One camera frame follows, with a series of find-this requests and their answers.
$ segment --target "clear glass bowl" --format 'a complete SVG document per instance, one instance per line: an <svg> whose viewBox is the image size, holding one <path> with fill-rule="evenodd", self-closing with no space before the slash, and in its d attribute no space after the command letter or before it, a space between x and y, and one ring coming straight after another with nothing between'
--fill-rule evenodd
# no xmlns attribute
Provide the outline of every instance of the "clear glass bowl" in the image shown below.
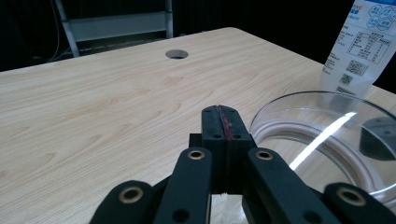
<svg viewBox="0 0 396 224"><path fill-rule="evenodd" d="M309 187L353 184L396 214L396 117L380 106L337 92L295 92L263 106L249 132Z"/></svg>

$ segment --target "black background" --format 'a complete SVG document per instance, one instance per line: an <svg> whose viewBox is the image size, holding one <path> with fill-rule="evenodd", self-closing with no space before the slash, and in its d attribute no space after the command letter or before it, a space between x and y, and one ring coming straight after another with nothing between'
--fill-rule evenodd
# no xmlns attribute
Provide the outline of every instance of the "black background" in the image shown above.
<svg viewBox="0 0 396 224"><path fill-rule="evenodd" d="M165 7L159 0L63 2L69 19L159 11ZM174 0L174 36L235 27L325 63L353 2ZM0 29L0 71L45 63L54 56L58 44L57 54L69 47L50 0L0 0ZM396 93L395 66L393 57L374 85Z"/></svg>

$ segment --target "wooden table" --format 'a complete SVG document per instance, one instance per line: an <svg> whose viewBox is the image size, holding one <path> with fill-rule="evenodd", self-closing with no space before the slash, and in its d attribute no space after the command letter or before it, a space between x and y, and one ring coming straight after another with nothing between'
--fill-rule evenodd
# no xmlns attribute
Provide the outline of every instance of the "wooden table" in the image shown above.
<svg viewBox="0 0 396 224"><path fill-rule="evenodd" d="M118 184L170 175L202 109L233 107L248 126L276 97L317 90L322 66L225 28L0 73L1 223L88 223ZM388 91L367 99L396 113Z"/></svg>

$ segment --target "qr code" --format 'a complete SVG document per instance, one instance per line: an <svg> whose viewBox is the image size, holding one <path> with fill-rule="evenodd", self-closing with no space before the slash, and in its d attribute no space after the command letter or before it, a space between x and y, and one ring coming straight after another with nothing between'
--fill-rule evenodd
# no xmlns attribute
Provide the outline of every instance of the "qr code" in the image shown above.
<svg viewBox="0 0 396 224"><path fill-rule="evenodd" d="M351 73L361 77L361 76L363 76L364 72L366 71L366 69L368 67L369 66L364 63L360 63L360 62L356 62L356 61L352 60L352 61L350 61L349 65L347 66L346 70L348 72L351 72Z"/></svg>
<svg viewBox="0 0 396 224"><path fill-rule="evenodd" d="M347 74L343 74L343 76L340 79L340 82L345 84L345 85L349 85L349 83L352 81L353 77L349 76Z"/></svg>

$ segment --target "cable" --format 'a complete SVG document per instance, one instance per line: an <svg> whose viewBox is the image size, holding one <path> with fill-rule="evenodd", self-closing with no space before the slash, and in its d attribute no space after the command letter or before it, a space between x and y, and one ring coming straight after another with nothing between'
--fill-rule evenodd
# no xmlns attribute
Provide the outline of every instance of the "cable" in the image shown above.
<svg viewBox="0 0 396 224"><path fill-rule="evenodd" d="M52 58L50 58L50 59L47 61L47 63L50 63L50 62L52 62L52 60L54 60L56 54L58 53L59 45L60 45L58 19L56 18L55 9L53 9L52 0L49 0L49 1L50 1L50 6L51 6L51 8L52 8L53 18L55 19L56 35L57 35L57 41L58 41L58 42L57 42L57 46L56 46L55 53L53 54Z"/></svg>
<svg viewBox="0 0 396 224"><path fill-rule="evenodd" d="M58 59L60 59L60 58L61 58L62 56L64 56L64 55L67 53L67 51L69 51L69 50L70 50L70 47L67 48L67 49L66 49L62 54L60 54L58 57L52 59L51 63L57 61Z"/></svg>

